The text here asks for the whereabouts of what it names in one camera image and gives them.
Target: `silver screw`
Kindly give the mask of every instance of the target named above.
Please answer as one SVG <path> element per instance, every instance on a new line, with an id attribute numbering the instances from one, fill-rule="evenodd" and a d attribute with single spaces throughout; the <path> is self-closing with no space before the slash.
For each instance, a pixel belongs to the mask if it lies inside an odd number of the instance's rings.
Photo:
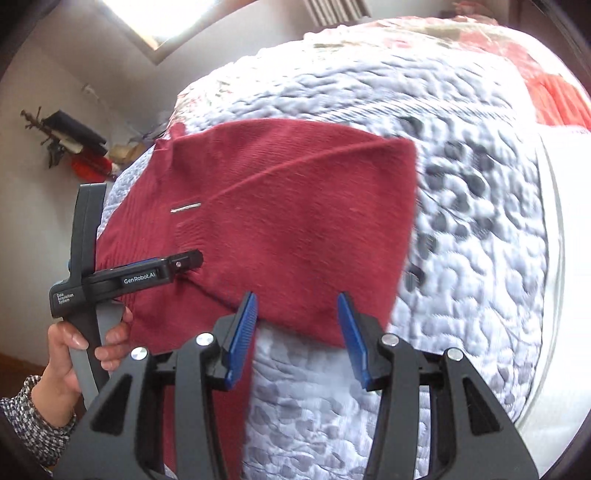
<path id="1" fill-rule="evenodd" d="M 450 360 L 459 362 L 462 358 L 464 358 L 464 353 L 459 348 L 450 348 L 447 351 L 447 356 L 450 358 Z"/>
<path id="2" fill-rule="evenodd" d="M 144 348 L 143 346 L 139 346 L 137 348 L 134 348 L 131 351 L 131 358 L 133 358 L 134 360 L 143 360 L 147 356 L 148 356 L 148 349 Z"/>
<path id="3" fill-rule="evenodd" d="M 387 346 L 397 346 L 400 338 L 398 338 L 393 333 L 386 333 L 382 335 L 382 343 Z"/>
<path id="4" fill-rule="evenodd" d="M 207 346 L 207 345 L 211 345 L 213 343 L 214 338 L 211 333 L 206 332 L 206 333 L 202 333 L 201 335 L 199 335 L 195 341 L 200 346 Z"/>

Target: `wrist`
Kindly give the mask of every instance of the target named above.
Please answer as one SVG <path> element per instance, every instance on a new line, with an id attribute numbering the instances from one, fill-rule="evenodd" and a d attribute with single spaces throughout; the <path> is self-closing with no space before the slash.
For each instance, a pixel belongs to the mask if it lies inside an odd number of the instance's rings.
<path id="1" fill-rule="evenodd" d="M 31 401 L 39 415 L 52 427 L 66 426 L 74 415 L 80 394 L 66 387 L 63 379 L 46 368 L 39 383 L 31 390 Z"/>

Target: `striped curtain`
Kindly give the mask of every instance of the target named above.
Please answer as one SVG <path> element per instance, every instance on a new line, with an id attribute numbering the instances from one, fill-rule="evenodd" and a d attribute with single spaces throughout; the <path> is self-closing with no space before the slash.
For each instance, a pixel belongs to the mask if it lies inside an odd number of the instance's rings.
<path id="1" fill-rule="evenodd" d="M 369 16 L 363 0 L 304 0 L 317 27 L 354 22 Z"/>

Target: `human hand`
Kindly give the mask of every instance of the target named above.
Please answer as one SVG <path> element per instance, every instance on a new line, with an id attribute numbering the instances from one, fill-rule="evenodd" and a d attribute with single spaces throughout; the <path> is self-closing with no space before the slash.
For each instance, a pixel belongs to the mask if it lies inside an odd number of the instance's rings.
<path id="1" fill-rule="evenodd" d="M 95 349 L 95 356 L 107 371 L 116 370 L 130 351 L 129 328 L 133 315 L 125 309 L 121 323 L 106 334 L 106 345 Z M 68 348 L 85 350 L 88 342 L 69 322 L 54 323 L 47 332 L 49 363 L 31 392 L 37 411 L 56 428 L 68 424 L 80 397 L 80 384 L 72 367 Z"/>

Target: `black and white knit sleeve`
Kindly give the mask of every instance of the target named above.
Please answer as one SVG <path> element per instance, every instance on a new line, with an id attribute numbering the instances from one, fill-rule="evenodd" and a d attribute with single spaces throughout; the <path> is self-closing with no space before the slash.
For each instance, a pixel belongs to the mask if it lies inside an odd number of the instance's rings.
<path id="1" fill-rule="evenodd" d="M 23 445 L 37 458 L 39 464 L 53 466 L 70 440 L 76 416 L 60 429 L 52 427 L 41 417 L 31 399 L 31 390 L 40 379 L 38 375 L 28 377 L 16 397 L 0 400 L 0 408 Z"/>

